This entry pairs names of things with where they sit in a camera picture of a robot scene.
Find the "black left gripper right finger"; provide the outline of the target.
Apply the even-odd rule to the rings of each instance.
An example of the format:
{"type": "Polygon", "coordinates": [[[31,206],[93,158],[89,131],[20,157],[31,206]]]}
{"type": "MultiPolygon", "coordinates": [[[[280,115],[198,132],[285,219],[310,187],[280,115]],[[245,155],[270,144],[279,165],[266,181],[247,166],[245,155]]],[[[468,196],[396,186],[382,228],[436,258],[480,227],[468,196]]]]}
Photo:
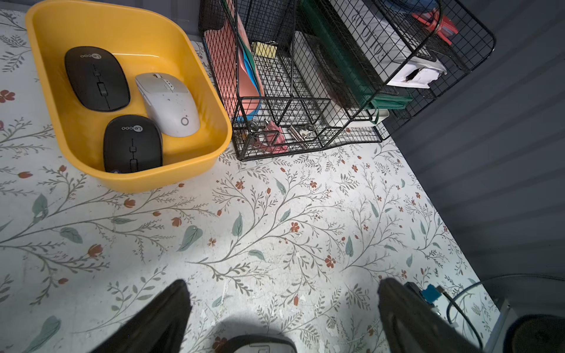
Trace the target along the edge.
{"type": "Polygon", "coordinates": [[[391,352],[479,352],[394,278],[380,281],[379,312],[391,352]]]}

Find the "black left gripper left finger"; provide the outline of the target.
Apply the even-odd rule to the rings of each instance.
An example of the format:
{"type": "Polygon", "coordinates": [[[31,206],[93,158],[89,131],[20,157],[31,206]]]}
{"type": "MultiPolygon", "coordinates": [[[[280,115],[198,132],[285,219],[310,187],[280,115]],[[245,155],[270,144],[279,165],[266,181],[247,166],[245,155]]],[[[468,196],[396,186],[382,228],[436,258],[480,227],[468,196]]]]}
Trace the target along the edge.
{"type": "Polygon", "coordinates": [[[161,291],[94,352],[179,352],[192,306],[186,282],[161,291]]]}

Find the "grey computer mouse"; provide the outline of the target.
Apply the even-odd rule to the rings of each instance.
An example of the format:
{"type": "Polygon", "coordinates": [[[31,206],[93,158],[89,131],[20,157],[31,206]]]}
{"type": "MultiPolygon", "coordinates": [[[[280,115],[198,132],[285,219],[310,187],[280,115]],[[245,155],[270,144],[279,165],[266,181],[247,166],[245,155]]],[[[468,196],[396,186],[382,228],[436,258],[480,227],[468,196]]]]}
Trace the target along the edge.
{"type": "Polygon", "coordinates": [[[200,130],[194,98],[178,78],[165,73],[145,73],[136,76],[135,84],[144,99],[148,117],[163,134],[186,138],[200,130]]]}

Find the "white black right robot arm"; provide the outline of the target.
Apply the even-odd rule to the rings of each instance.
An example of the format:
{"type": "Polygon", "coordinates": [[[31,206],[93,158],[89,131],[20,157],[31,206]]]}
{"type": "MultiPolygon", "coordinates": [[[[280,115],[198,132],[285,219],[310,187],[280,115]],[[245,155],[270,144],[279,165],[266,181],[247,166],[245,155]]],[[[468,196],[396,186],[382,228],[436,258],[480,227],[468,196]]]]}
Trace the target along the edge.
{"type": "Polygon", "coordinates": [[[505,299],[483,352],[564,352],[564,317],[520,316],[505,299]]]}

